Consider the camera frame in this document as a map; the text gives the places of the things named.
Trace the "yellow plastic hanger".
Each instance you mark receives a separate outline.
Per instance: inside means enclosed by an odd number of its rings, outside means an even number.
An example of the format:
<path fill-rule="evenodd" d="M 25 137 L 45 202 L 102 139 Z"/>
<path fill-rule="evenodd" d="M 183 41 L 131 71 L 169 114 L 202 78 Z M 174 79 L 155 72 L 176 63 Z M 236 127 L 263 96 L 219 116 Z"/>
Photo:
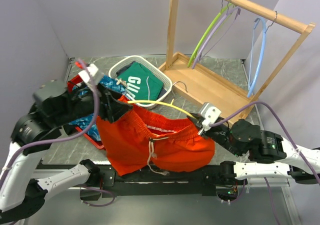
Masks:
<path fill-rule="evenodd" d="M 126 97 L 130 99 L 128 101 L 129 104 L 135 104 L 145 109 L 152 109 L 156 105 L 166 106 L 179 112 L 190 115 L 191 113 L 173 105 L 173 101 L 171 103 L 163 102 L 162 99 L 158 99 L 159 94 L 162 90 L 163 86 L 158 85 L 157 83 L 149 80 L 149 77 L 145 79 L 145 82 L 141 84 L 135 84 L 132 82 L 128 82 L 126 84 Z"/>

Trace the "orange drawstring shorts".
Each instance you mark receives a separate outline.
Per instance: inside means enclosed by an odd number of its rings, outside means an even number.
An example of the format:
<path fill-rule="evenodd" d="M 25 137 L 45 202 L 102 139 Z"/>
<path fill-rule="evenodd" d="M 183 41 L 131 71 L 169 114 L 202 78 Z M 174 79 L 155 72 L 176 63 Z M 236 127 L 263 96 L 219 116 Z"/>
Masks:
<path fill-rule="evenodd" d="M 192 172 L 215 154 L 215 142 L 199 136 L 189 119 L 169 119 L 137 105 L 113 123 L 98 117 L 96 126 L 107 159 L 120 176 L 151 165 L 161 175 Z"/>

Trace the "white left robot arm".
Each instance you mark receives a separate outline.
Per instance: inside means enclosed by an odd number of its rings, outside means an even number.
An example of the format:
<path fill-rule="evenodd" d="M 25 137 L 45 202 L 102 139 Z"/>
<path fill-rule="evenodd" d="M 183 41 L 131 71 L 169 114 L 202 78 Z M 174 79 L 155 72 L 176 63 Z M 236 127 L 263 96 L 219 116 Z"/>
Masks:
<path fill-rule="evenodd" d="M 75 186 L 93 187 L 101 181 L 100 168 L 90 159 L 47 178 L 33 173 L 53 143 L 62 143 L 61 128 L 88 115 L 116 122 L 133 106 L 121 95 L 98 85 L 79 97 L 60 80 L 44 84 L 34 94 L 29 113 L 16 123 L 9 154 L 0 175 L 0 222 L 14 224 L 38 212 L 53 196 Z"/>

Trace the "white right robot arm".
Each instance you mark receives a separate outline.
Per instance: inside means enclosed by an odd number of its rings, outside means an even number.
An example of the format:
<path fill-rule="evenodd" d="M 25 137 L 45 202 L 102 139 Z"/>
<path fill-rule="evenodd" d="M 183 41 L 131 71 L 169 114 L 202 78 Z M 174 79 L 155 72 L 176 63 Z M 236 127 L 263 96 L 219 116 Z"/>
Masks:
<path fill-rule="evenodd" d="M 232 126 L 228 123 L 201 131 L 236 157 L 248 155 L 248 162 L 222 161 L 215 174 L 215 183 L 231 185 L 251 178 L 286 178 L 297 184 L 317 184 L 320 177 L 320 150 L 293 147 L 281 135 L 261 130 L 259 125 L 239 119 Z"/>

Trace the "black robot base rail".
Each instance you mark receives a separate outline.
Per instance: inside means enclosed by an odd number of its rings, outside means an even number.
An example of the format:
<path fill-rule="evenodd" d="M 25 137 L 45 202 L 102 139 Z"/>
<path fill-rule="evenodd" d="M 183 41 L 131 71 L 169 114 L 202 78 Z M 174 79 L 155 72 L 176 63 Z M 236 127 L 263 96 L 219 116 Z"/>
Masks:
<path fill-rule="evenodd" d="M 149 167 L 119 175 L 111 165 L 99 165 L 99 175 L 86 182 L 89 187 L 102 188 L 119 196 L 202 195 L 215 196 L 217 189 L 244 188 L 248 181 L 235 178 L 231 166 L 206 165 L 192 172 L 170 172 L 164 176 Z"/>

